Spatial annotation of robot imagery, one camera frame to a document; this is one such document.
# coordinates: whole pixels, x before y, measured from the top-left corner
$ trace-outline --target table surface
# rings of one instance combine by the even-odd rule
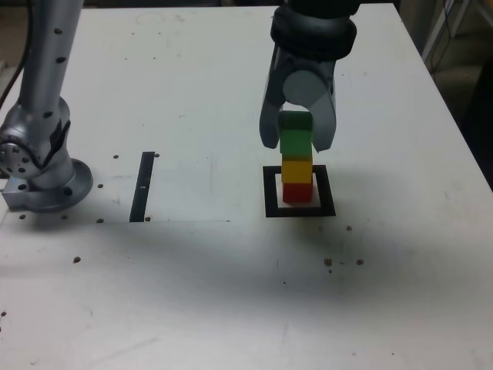
[[[1,369],[493,368],[493,195],[392,5],[336,66],[337,216],[265,218],[273,10],[83,11],[62,95],[95,186],[0,202]]]

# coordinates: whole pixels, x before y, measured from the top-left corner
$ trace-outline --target green block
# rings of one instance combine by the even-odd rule
[[[283,156],[311,157],[312,122],[309,112],[279,113],[280,152]]]

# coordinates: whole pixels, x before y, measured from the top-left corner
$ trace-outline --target black strip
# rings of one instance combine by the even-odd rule
[[[330,191],[329,176],[325,166],[316,165],[313,172],[317,178],[320,207],[279,208],[277,204],[276,174],[281,166],[263,168],[263,191],[265,194],[265,217],[332,217],[336,215],[334,200]]]
[[[130,211],[130,222],[144,222],[153,164],[154,152],[143,152],[137,177],[136,192],[133,195],[132,210]]]

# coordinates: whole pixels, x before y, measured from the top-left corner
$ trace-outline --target black square marker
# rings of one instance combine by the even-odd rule
[[[263,167],[263,192],[265,194],[265,217],[331,217],[336,215],[334,200],[330,192],[327,168],[323,165],[313,166],[317,178],[320,207],[279,208],[277,204],[276,175],[281,173],[281,166]]]

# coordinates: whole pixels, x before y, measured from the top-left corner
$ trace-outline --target red block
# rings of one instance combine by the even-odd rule
[[[311,183],[284,183],[284,203],[309,203],[314,195],[314,182]]]

